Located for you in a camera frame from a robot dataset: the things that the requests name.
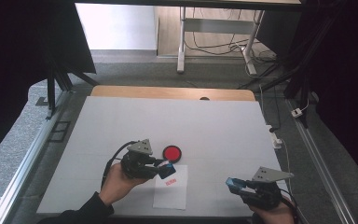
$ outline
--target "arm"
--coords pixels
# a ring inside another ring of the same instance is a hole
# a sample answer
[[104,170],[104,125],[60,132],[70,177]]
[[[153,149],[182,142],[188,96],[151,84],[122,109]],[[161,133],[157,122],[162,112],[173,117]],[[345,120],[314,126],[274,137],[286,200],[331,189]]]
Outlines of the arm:
[[271,210],[263,210],[254,206],[249,208],[258,214],[265,224],[294,224],[292,210],[284,203]]
[[95,192],[79,210],[64,211],[58,217],[42,219],[38,224],[103,223],[114,212],[110,208],[112,203],[124,198],[135,186],[146,181],[146,179],[129,179],[122,172],[121,164],[117,163],[110,168],[101,192]]

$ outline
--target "metal frame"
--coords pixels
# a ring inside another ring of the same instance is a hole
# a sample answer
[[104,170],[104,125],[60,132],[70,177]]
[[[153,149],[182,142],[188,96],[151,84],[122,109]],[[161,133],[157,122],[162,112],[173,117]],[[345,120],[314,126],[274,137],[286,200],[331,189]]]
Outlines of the metal frame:
[[[289,111],[294,109],[289,100],[286,100],[286,105]],[[338,188],[336,182],[331,176],[319,148],[313,141],[310,131],[304,128],[299,119],[295,119],[295,123],[307,147],[310,157],[312,158],[313,164],[318,171],[319,177],[322,179],[324,187],[331,197],[331,201],[337,210],[337,214],[341,219],[341,222],[345,224],[355,224],[356,221],[351,213],[351,209],[348,207],[344,197],[342,196],[341,190]]]
[[282,4],[268,2],[246,2],[236,0],[66,0],[75,3],[136,5],[136,6],[162,6],[162,7],[214,7],[235,8],[250,10],[276,10],[276,11],[321,11],[328,10],[338,5],[342,0],[335,0],[327,4],[315,4],[305,6],[303,4]]
[[177,73],[185,72],[185,27],[186,27],[186,8],[180,7],[180,42],[178,51]]
[[26,181],[28,174],[30,174],[34,166],[34,162],[36,161],[40,151],[45,145],[48,136],[52,128],[54,127],[54,124],[61,116],[61,113],[64,110],[64,106],[69,101],[69,98],[70,93],[68,91],[63,91],[58,99],[56,112],[53,114],[51,119],[45,120],[35,140],[25,154],[25,157],[22,160],[19,169],[13,175],[13,178],[8,184],[7,189],[5,190],[0,200],[0,223],[5,222],[5,219],[7,218],[7,215],[10,212],[13,203],[16,201],[17,196],[20,193],[23,183]]

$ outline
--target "paper sheet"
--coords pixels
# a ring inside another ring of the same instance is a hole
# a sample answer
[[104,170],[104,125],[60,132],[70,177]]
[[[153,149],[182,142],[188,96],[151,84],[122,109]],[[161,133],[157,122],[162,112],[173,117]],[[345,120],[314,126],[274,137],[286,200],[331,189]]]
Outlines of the paper sheet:
[[154,208],[186,210],[187,166],[175,165],[176,173],[165,179],[156,179]]

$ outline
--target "table surface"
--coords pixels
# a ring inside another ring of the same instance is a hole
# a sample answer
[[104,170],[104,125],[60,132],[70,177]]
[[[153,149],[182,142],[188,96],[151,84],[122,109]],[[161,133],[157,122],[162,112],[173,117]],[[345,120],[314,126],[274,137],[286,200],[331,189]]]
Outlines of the table surface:
[[[199,100],[205,96],[211,101]],[[99,190],[115,148],[145,138],[155,157],[168,145],[182,149],[176,165],[188,170],[186,210],[152,206],[155,178],[115,203],[115,216],[248,217],[252,212],[229,193],[226,179],[251,179],[260,166],[280,169],[250,91],[98,86],[80,112],[38,213],[78,209]]]

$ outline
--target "black cloth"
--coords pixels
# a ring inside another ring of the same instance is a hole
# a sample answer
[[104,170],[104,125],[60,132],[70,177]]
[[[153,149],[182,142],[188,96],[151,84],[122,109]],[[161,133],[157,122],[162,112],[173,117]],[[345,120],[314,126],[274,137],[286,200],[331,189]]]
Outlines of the black cloth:
[[79,210],[67,210],[58,217],[48,217],[37,224],[98,224],[104,223],[113,213],[112,207],[106,207],[95,192]]
[[68,67],[95,73],[75,4],[0,0],[0,143],[27,103],[29,88],[46,79],[53,64],[62,73]]
[[358,0],[347,1],[315,52],[312,69],[316,111],[358,165]]

